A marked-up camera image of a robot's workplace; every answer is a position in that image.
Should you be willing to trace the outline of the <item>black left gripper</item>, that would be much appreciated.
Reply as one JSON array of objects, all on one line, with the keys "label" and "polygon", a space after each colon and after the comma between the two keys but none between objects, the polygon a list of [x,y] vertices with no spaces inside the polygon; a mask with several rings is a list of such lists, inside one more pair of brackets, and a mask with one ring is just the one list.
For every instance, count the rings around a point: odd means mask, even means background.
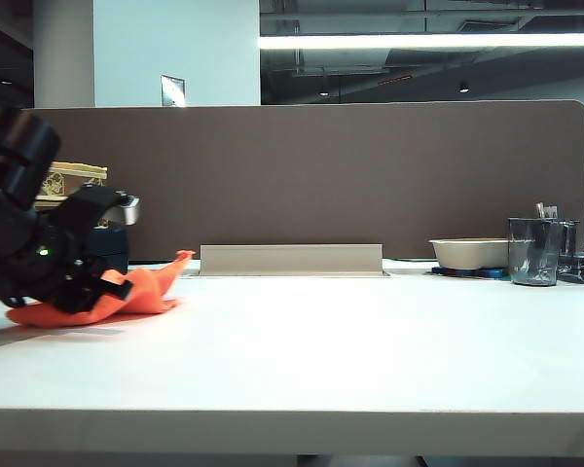
[{"label": "black left gripper", "polygon": [[[90,249],[92,232],[93,228],[78,233],[54,226],[43,229],[35,239],[32,278],[24,292],[68,314],[91,311],[103,295],[125,300],[132,282],[125,279],[116,283],[101,278],[103,258]],[[22,308],[30,299],[4,295],[0,301],[8,308]]]}]

